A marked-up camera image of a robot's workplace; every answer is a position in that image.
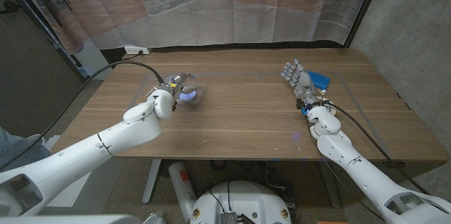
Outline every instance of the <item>electrical outlet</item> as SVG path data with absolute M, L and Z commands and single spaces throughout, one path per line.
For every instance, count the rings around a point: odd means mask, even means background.
M 140 51 L 142 51 L 143 54 L 149 55 L 150 51 L 152 50 L 149 48 L 136 47 L 136 46 L 125 46 L 124 49 L 125 49 L 125 52 L 127 52 L 127 54 L 129 54 L 129 55 L 136 55 Z

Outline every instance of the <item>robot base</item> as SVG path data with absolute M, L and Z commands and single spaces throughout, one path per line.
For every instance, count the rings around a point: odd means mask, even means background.
M 227 182 L 211 189 L 220 203 L 210 192 L 205 192 L 194 204 L 190 223 L 231 224 L 242 219 L 240 223 L 291 224 L 287 205 L 270 189 L 250 181 L 232 181 L 228 187 L 230 193 L 227 192 Z

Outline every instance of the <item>sheer curtain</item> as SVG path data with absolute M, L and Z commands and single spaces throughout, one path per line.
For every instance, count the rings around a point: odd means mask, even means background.
M 70 54 L 98 49 L 331 40 L 363 0 L 34 0 Z

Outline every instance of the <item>black cable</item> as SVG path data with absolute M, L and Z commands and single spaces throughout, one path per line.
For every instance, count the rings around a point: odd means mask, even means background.
M 307 130 L 309 131 L 310 134 L 310 139 L 313 142 L 314 146 L 316 147 L 316 150 L 318 150 L 319 155 L 321 156 L 321 158 L 323 159 L 324 163 L 328 166 L 329 170 L 332 172 L 332 174 L 335 176 L 335 178 L 337 178 L 338 182 L 340 182 L 340 184 L 347 190 L 347 192 L 349 192 L 355 200 L 357 200 L 364 208 L 366 208 L 366 210 L 370 211 L 373 215 L 375 215 L 375 217 L 380 218 L 382 221 L 385 221 L 382 217 L 380 217 L 377 213 L 375 213 L 373 210 L 371 210 L 366 204 L 364 204 L 364 202 L 362 202 L 354 193 L 351 192 L 350 189 L 348 189 L 345 185 L 344 182 L 342 182 L 340 180 L 340 178 L 338 178 L 338 175 L 335 174 L 335 172 L 333 172 L 332 167 L 329 165 L 329 163 L 324 159 L 323 154 L 321 153 L 321 151 L 319 151 L 318 146 L 315 144 L 315 141 L 313 139 L 313 136 L 311 135 L 310 132 L 310 125 L 309 125 L 309 120 L 307 119 L 307 117 L 305 116 L 305 122 L 307 123 Z
M 43 138 L 43 136 L 48 133 L 50 131 L 50 129 L 56 124 L 56 122 L 63 116 L 63 114 L 68 110 L 69 106 L 75 101 L 75 99 L 77 98 L 77 96 L 81 93 L 81 91 L 87 86 L 87 84 L 94 79 L 94 77 L 98 76 L 98 74 L 100 74 L 101 72 L 105 71 L 106 69 L 112 67 L 112 66 L 116 66 L 116 65 L 120 65 L 120 64 L 133 64 L 133 65 L 138 65 L 138 66 L 143 66 L 147 69 L 149 69 L 150 71 L 152 71 L 155 74 L 155 77 L 157 78 L 157 80 L 160 82 L 160 84 L 163 84 L 164 81 L 161 78 L 161 76 L 150 66 L 143 64 L 143 63 L 139 63 L 139 62 L 134 62 L 134 61 L 118 61 L 115 63 L 111 63 L 108 64 L 106 66 L 104 66 L 103 68 L 100 68 L 97 72 L 95 72 L 93 75 L 91 75 L 91 77 L 89 77 L 85 83 L 83 83 L 83 85 L 79 88 L 79 90 L 77 91 L 77 93 L 75 94 L 75 96 L 72 98 L 72 100 L 69 101 L 68 105 L 62 110 L 62 112 L 59 113 L 59 115 L 55 118 L 55 120 L 41 133 L 41 135 L 36 138 L 35 140 L 33 140 L 32 143 L 30 143 L 30 145 L 28 145 L 28 147 L 26 149 L 24 149 L 23 151 L 21 151 L 18 155 L 14 156 L 13 158 L 11 158 L 9 161 L 3 163 L 0 166 L 0 170 L 3 170 L 4 168 L 6 168 L 7 166 L 9 166 L 12 162 L 14 162 L 15 160 L 17 160 L 19 157 L 21 157 L 25 152 L 27 152 L 28 150 L 30 150 L 34 145 L 36 145 L 36 143 L 38 143 L 38 141 L 40 141 L 40 139 Z
M 130 60 L 130 59 L 134 59 L 134 58 L 138 57 L 139 55 L 142 55 L 142 50 L 138 51 L 138 54 L 136 54 L 134 56 L 131 56 L 131 57 L 128 57 L 128 58 L 122 58 L 121 61 L 127 61 L 127 60 Z
M 221 208 L 223 209 L 223 213 L 225 213 L 226 211 L 224 211 L 224 207 L 223 207 L 223 205 L 220 203 L 220 201 L 218 200 L 218 198 L 215 197 L 215 196 L 213 195 L 213 193 L 211 193 L 211 190 L 210 190 L 210 189 L 209 189 L 209 192 L 210 192 L 210 194 L 213 196 L 213 198 L 217 200 L 217 202 L 219 203 L 219 205 L 220 205 Z
M 229 183 L 229 181 L 227 181 L 228 210 L 229 210 L 230 212 L 232 212 L 232 207 L 230 206 L 230 190 L 229 190 L 229 188 L 228 188 L 228 183 Z
M 419 184 L 417 184 L 413 179 L 411 179 L 402 169 L 401 167 L 399 167 L 396 162 L 393 161 L 393 159 L 391 157 L 389 157 L 389 155 L 387 153 L 385 153 L 385 151 L 376 143 L 376 141 L 374 141 L 374 139 L 371 137 L 371 135 L 360 125 L 360 123 L 355 120 L 355 118 L 353 118 L 348 112 L 344 111 L 343 109 L 341 109 L 340 107 L 336 106 L 335 104 L 332 104 L 331 102 L 329 102 L 328 100 L 324 101 L 325 104 L 328 104 L 334 108 L 336 108 L 337 110 L 341 111 L 343 114 L 345 114 L 348 118 L 350 118 L 359 128 L 360 130 L 362 130 L 362 132 L 369 138 L 369 140 L 374 144 L 375 147 L 377 147 L 377 149 L 382 153 L 382 155 L 384 155 L 384 157 L 391 163 L 394 165 L 394 167 L 409 181 L 411 182 L 416 188 L 418 188 L 421 192 L 423 192 L 424 194 L 430 195 L 422 186 L 420 186 Z

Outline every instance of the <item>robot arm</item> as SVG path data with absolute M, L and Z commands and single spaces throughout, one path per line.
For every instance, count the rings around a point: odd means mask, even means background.
M 387 223 L 451 223 L 448 201 L 399 186 L 352 146 L 340 121 L 315 96 L 313 83 L 297 60 L 284 69 L 281 75 L 302 99 L 306 116 L 314 124 L 310 132 L 318 140 L 319 151 L 347 172 Z
M 123 121 L 54 155 L 0 173 L 0 216 L 32 216 L 78 178 L 116 154 L 144 144 L 161 133 L 159 120 L 168 120 L 175 108 L 173 95 L 187 77 L 167 80 L 147 101 L 129 109 Z

